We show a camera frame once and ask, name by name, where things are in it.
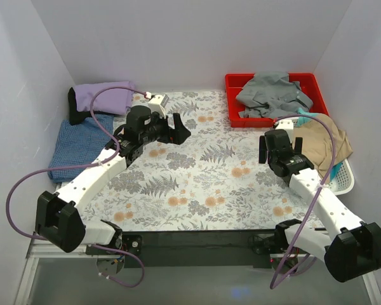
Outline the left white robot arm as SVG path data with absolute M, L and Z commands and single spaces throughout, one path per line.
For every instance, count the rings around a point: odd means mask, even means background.
M 125 124 L 114 132 L 93 165 L 85 169 L 57 192 L 43 192 L 37 200 L 36 233 L 64 252 L 82 244 L 99 244 L 117 248 L 122 230 L 111 222 L 84 223 L 81 213 L 111 179 L 125 171 L 154 141 L 183 144 L 191 132 L 182 123 L 179 113 L 173 114 L 174 126 L 168 117 L 147 106 L 135 106 Z

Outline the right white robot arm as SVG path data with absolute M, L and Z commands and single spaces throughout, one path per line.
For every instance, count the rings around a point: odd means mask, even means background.
M 282 178 L 292 191 L 312 207 L 327 235 L 309 229 L 301 220 L 279 223 L 275 244 L 286 250 L 297 247 L 323 261 L 332 277 L 346 282 L 381 268 L 381 228 L 365 223 L 333 192 L 320 184 L 314 165 L 301 154 L 301 139 L 292 146 L 290 134 L 278 129 L 260 136 L 259 162 Z

